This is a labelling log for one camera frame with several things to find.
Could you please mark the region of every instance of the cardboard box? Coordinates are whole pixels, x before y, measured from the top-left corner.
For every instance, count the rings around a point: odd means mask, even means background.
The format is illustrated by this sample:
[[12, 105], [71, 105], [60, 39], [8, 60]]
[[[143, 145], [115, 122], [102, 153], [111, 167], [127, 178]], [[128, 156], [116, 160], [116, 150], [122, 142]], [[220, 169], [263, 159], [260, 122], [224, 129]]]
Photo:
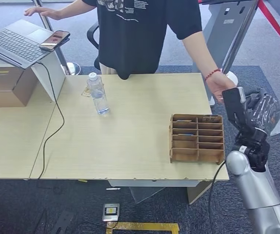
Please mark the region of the cardboard box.
[[26, 106], [36, 84], [31, 68], [0, 67], [0, 107]]
[[225, 159], [223, 117], [218, 115], [171, 116], [171, 162], [213, 162]]

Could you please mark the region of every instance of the office chair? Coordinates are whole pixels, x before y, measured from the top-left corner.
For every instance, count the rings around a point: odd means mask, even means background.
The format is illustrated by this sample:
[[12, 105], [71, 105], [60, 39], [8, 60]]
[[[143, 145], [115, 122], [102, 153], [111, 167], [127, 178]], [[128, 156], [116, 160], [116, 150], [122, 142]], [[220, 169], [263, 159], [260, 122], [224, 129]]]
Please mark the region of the office chair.
[[[95, 48], [99, 50], [99, 44], [97, 43], [97, 41], [94, 40], [94, 34], [97, 31], [97, 29], [99, 28], [99, 22], [96, 22], [94, 25], [92, 25], [88, 32], [87, 32], [87, 38]], [[101, 70], [100, 68], [100, 61], [99, 61], [99, 55], [94, 60], [94, 67], [97, 70]]]

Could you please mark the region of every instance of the smartphone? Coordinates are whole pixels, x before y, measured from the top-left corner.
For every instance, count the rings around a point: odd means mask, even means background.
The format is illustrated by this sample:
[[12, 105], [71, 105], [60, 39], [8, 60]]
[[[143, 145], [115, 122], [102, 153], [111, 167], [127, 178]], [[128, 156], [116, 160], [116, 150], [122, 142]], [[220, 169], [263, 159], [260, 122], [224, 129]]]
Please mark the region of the smartphone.
[[47, 38], [44, 42], [39, 45], [41, 49], [43, 50], [48, 50], [48, 51], [53, 51], [54, 50], [57, 46], [60, 46], [66, 41], [69, 40], [69, 36], [70, 33], [66, 32], [66, 31], [56, 31], [53, 33], [51, 36]]

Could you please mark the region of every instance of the red rope barrier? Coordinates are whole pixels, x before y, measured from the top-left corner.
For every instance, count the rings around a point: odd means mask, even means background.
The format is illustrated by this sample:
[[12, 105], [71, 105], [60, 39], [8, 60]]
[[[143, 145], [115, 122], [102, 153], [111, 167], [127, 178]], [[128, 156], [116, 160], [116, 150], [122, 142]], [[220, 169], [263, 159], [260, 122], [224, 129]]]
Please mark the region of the red rope barrier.
[[280, 25], [269, 11], [263, 0], [260, 0], [258, 7], [265, 15], [265, 17], [280, 36]]

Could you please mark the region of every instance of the white graphic print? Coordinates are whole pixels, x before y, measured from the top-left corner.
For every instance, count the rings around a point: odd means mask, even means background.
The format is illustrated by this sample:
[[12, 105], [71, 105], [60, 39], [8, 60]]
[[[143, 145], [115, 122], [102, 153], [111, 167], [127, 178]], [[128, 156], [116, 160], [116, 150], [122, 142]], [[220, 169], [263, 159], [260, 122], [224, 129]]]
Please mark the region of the white graphic print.
[[[108, 11], [115, 11], [117, 16], [123, 20], [139, 22], [137, 19], [128, 19], [128, 16], [134, 15], [136, 8], [140, 11], [146, 10], [146, 6], [149, 5], [146, 1], [147, 0], [134, 0], [134, 5], [132, 5], [132, 0], [97, 0], [97, 3], [101, 6], [105, 6]], [[130, 5], [127, 5], [131, 7], [126, 7], [126, 2], [129, 3]]]
[[134, 0], [134, 8], [139, 8], [139, 9], [146, 9], [146, 5], [149, 5], [146, 1], [138, 1], [138, 0]]
[[106, 6], [109, 11], [115, 11], [114, 0], [106, 0]]
[[124, 13], [124, 0], [115, 0], [115, 9]]
[[105, 6], [106, 5], [106, 0], [97, 0], [97, 3], [99, 3], [101, 6]]
[[127, 14], [134, 14], [134, 10], [134, 8], [125, 7], [125, 12]]

